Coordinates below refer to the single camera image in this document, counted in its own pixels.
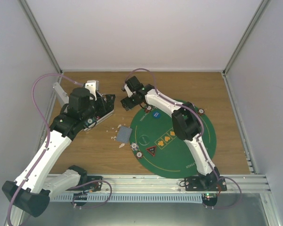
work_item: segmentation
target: round green mat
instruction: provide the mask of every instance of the round green mat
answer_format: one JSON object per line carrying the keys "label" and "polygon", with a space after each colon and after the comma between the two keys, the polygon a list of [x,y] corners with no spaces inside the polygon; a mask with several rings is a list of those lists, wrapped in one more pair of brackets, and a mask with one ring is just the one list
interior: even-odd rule
{"label": "round green mat", "polygon": [[[160,115],[155,118],[153,115],[157,112]],[[201,119],[204,124],[202,139],[210,158],[213,158],[216,150],[215,130],[205,114]],[[142,152],[142,157],[137,159],[149,171],[165,178],[185,178],[197,174],[190,150],[175,136],[172,119],[166,113],[156,108],[148,113],[141,109],[133,118],[131,128],[130,144],[138,145],[138,148],[132,148],[133,154],[136,156],[137,152]]]}

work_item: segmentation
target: wooden floor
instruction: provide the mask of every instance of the wooden floor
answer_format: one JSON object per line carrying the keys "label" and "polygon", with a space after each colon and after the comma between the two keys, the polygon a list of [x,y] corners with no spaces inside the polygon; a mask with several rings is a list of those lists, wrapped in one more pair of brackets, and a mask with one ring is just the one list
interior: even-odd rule
{"label": "wooden floor", "polygon": [[[80,132],[62,153],[51,173],[63,173],[69,166],[83,167],[88,173],[150,174],[136,160],[131,148],[111,139],[117,135],[119,124],[130,126],[139,107],[126,112],[120,100],[126,96],[121,91],[128,72],[71,72],[66,76],[85,83],[99,80],[100,92],[115,94],[115,113],[88,132]],[[138,72],[141,83],[153,84],[152,77]],[[221,174],[249,174],[245,153],[224,81],[220,73],[155,73],[158,89],[173,99],[182,99],[205,109],[216,130],[217,149],[213,162]],[[62,88],[69,94],[76,86],[62,80]],[[52,118],[59,114],[56,102]]]}

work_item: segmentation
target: metal profile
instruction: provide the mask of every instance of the metal profile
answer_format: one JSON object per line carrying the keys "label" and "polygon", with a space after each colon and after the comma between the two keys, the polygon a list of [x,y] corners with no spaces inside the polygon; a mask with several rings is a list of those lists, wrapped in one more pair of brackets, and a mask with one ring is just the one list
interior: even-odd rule
{"label": "metal profile", "polygon": [[237,104],[235,102],[235,98],[234,98],[231,86],[230,86],[225,74],[221,73],[221,75],[222,75],[223,80],[225,82],[225,87],[226,87],[228,96],[230,98],[230,102],[231,102],[231,105],[232,105],[233,113],[235,115],[235,119],[236,119],[236,122],[237,122],[238,130],[239,130],[239,133],[240,133],[240,137],[241,137],[241,140],[242,140],[242,144],[243,144],[243,147],[244,147],[246,157],[247,157],[247,159],[249,159],[249,161],[251,162],[251,165],[252,165],[252,169],[251,169],[252,171],[251,172],[256,173],[256,163],[254,161],[254,158],[253,158],[251,150],[250,150],[249,141],[247,139],[247,136],[246,136],[246,133],[245,133],[245,130],[244,130],[244,127],[243,127],[243,123],[241,121],[241,116],[239,114],[239,110],[238,110]]}
{"label": "metal profile", "polygon": [[18,0],[18,1],[21,5],[23,11],[25,12],[29,22],[31,23],[33,29],[35,30],[37,36],[39,37],[40,42],[42,43],[45,51],[47,52],[52,64],[54,65],[54,67],[56,68],[58,73],[62,73],[62,70],[61,70],[60,66],[58,65],[58,62],[57,62],[55,56],[53,55],[53,53],[52,53],[52,51],[49,47],[49,44],[47,43],[47,41],[46,41],[46,39],[43,35],[43,32],[40,29],[40,27],[39,27],[34,15],[33,15],[32,11],[31,11],[27,1],[26,0]]}
{"label": "metal profile", "polygon": [[279,212],[275,206],[272,194],[260,194],[265,215],[270,226],[281,226]]}
{"label": "metal profile", "polygon": [[[113,190],[113,194],[202,194],[207,191],[187,192],[179,186],[182,179],[169,179],[157,175],[117,175],[101,174],[104,180],[108,181]],[[270,188],[265,175],[224,175],[235,180],[240,186],[243,193],[270,193]],[[227,191],[223,193],[239,193],[237,186],[226,179]],[[97,193],[107,194],[110,188],[102,184],[102,190]]]}
{"label": "metal profile", "polygon": [[235,51],[233,52],[229,62],[227,63],[225,69],[224,69],[224,73],[227,74],[228,71],[230,70],[231,66],[233,65],[236,57],[238,56],[239,52],[241,51],[241,48],[243,47],[243,45],[245,44],[247,38],[250,36],[251,32],[253,31],[254,27],[256,26],[256,24],[258,23],[259,19],[261,18],[263,12],[265,11],[268,3],[270,2],[270,0],[262,0],[261,3],[259,4],[253,18],[251,19],[249,25],[247,26],[242,38],[240,39]]}

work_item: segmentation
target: white enclosure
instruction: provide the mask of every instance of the white enclosure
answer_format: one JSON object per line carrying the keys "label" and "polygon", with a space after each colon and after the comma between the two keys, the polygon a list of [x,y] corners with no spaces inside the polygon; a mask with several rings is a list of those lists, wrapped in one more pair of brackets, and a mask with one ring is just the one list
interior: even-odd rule
{"label": "white enclosure", "polygon": [[[46,51],[17,1],[0,1],[0,225],[8,200],[1,191],[27,166],[40,141],[42,121],[31,99],[34,80],[54,73]],[[40,82],[36,99],[45,114],[54,80]]]}
{"label": "white enclosure", "polygon": [[221,71],[261,0],[28,0],[63,70]]}
{"label": "white enclosure", "polygon": [[269,3],[227,74],[257,173],[283,219],[283,0]]}

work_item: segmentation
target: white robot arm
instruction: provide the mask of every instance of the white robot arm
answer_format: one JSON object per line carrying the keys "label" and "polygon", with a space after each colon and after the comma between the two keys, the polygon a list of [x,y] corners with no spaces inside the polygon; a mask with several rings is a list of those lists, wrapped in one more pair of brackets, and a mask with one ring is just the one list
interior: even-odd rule
{"label": "white robot arm", "polygon": [[84,87],[75,88],[69,97],[64,99],[64,107],[50,126],[48,148],[46,149],[45,140],[33,160],[15,181],[4,183],[2,190],[9,201],[15,191],[22,187],[14,201],[15,206],[37,217],[45,211],[50,198],[79,183],[87,182],[87,172],[77,166],[70,167],[52,180],[46,181],[46,177],[59,156],[80,131],[92,129],[98,121],[113,113],[115,95],[103,96],[98,89],[98,81],[87,81]]}
{"label": "white robot arm", "polygon": [[121,100],[122,106],[126,110],[132,109],[141,103],[146,103],[168,114],[172,118],[175,135],[186,143],[196,162],[197,171],[204,189],[216,183],[217,178],[212,168],[218,175],[219,172],[203,144],[200,136],[200,124],[195,116],[190,111],[187,111],[187,108],[195,111],[193,104],[175,101],[159,93],[151,85],[144,86],[135,76],[125,82],[123,91],[128,95]]}

